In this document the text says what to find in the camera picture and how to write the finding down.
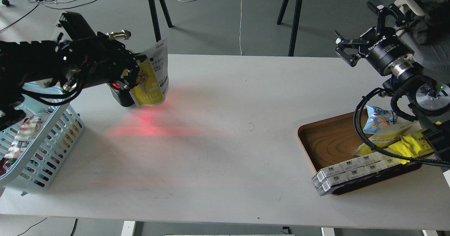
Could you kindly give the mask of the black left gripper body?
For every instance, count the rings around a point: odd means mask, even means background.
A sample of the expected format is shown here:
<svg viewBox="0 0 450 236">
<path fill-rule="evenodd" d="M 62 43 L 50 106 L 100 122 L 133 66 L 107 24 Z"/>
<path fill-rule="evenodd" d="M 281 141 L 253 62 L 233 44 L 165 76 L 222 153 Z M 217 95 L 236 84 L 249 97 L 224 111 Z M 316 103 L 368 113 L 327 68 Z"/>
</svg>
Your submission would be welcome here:
<svg viewBox="0 0 450 236">
<path fill-rule="evenodd" d="M 67 79 L 81 80 L 83 88 L 117 83 L 124 67 L 136 65 L 132 52 L 118 39 L 129 39 L 129 31 L 95 32 L 76 12 L 62 12 L 56 22 L 56 53 L 62 58 Z"/>
</svg>

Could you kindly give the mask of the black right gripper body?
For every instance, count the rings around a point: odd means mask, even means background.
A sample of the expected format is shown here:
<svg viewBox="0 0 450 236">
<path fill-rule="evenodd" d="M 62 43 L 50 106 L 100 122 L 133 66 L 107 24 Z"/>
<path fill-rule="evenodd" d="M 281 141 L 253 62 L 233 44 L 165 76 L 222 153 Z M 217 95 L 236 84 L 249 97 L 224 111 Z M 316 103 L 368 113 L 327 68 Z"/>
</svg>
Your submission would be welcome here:
<svg viewBox="0 0 450 236">
<path fill-rule="evenodd" d="M 360 36 L 366 45 L 360 45 L 358 52 L 361 57 L 381 75 L 392 73 L 389 65 L 397 59 L 410 59 L 414 51 L 396 35 L 396 30 L 386 27 L 377 35 L 375 27 L 370 28 Z"/>
</svg>

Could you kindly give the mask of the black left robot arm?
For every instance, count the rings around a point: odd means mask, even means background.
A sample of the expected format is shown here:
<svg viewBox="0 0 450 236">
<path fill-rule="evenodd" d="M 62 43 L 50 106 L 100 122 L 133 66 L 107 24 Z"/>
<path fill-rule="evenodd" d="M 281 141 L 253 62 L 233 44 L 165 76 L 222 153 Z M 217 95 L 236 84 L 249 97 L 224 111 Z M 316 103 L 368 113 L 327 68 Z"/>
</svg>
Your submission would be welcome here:
<svg viewBox="0 0 450 236">
<path fill-rule="evenodd" d="M 29 96 L 39 103 L 70 103 L 82 89 L 108 84 L 124 95 L 139 83 L 136 55 L 118 39 L 129 31 L 95 33 L 80 13 L 62 12 L 53 40 L 1 42 L 1 130 L 25 118 L 17 107 Z"/>
</svg>

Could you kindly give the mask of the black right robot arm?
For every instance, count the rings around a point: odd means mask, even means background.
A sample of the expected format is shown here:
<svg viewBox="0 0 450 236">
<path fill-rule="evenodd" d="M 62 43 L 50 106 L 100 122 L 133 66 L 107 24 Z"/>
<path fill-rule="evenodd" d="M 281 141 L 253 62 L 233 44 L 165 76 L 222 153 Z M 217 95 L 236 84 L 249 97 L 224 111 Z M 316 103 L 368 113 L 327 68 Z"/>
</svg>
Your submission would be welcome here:
<svg viewBox="0 0 450 236">
<path fill-rule="evenodd" d="M 395 28 L 387 27 L 385 20 L 392 15 L 395 26 L 408 23 L 400 9 L 390 4 L 375 6 L 367 2 L 377 16 L 377 25 L 369 28 L 358 39 L 344 39 L 337 31 L 335 52 L 347 64 L 354 67 L 364 58 L 381 76 L 391 76 L 383 88 L 375 88 L 362 97 L 356 106 L 353 126 L 360 140 L 386 156 L 409 160 L 424 165 L 449 167 L 449 121 L 442 124 L 432 122 L 429 117 L 439 117 L 449 112 L 449 87 L 423 74 L 423 66 L 413 59 L 414 51 L 396 34 Z M 412 158 L 388 152 L 368 140 L 362 132 L 361 114 L 367 102 L 375 95 L 391 97 L 391 108 L 395 114 L 407 121 L 419 121 L 426 128 L 423 135 L 429 142 L 437 159 Z"/>
</svg>

